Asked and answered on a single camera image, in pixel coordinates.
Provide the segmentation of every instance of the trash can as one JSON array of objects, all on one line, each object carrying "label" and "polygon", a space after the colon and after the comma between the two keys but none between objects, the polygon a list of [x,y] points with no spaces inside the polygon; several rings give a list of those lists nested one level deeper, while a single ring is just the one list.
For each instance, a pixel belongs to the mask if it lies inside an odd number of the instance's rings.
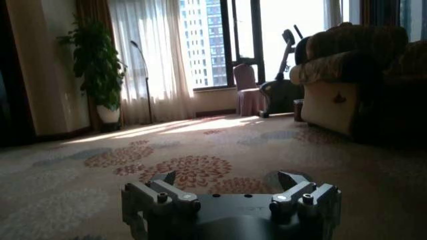
[{"label": "trash can", "polygon": [[294,120],[295,122],[305,122],[302,118],[302,109],[305,105],[305,99],[294,100]]}]

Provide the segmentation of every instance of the potted plant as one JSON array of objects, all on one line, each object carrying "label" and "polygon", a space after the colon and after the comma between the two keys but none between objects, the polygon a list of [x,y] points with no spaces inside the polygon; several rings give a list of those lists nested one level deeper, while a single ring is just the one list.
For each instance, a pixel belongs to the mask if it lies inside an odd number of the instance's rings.
[{"label": "potted plant", "polygon": [[118,58],[110,33],[95,20],[75,21],[77,28],[59,37],[62,45],[74,45],[74,74],[85,76],[81,90],[93,97],[105,124],[118,123],[121,91],[127,66]]}]

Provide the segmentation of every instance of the sofa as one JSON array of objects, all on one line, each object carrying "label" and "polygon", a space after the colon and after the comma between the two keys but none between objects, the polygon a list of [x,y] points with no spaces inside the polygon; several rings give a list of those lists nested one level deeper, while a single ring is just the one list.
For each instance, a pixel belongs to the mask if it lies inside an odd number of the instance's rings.
[{"label": "sofa", "polygon": [[345,24],[306,43],[290,72],[305,87],[302,118],[357,141],[425,137],[427,41],[405,28]]}]

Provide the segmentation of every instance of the high-rise building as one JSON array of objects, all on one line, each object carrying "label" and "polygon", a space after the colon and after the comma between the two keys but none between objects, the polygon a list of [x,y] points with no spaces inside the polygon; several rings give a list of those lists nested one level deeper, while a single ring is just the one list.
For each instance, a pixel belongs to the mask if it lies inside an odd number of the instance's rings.
[{"label": "high-rise building", "polygon": [[227,85],[221,0],[182,0],[181,18],[193,87]]}]

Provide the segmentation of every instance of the carpet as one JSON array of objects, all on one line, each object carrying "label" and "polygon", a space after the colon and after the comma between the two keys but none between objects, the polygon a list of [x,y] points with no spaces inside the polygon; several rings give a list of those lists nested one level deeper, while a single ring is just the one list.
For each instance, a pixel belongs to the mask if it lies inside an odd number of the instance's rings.
[{"label": "carpet", "polygon": [[427,152],[353,143],[294,122],[226,115],[0,152],[2,240],[131,240],[121,188],[177,171],[197,194],[278,193],[277,171],[342,190],[334,239],[426,239]]}]

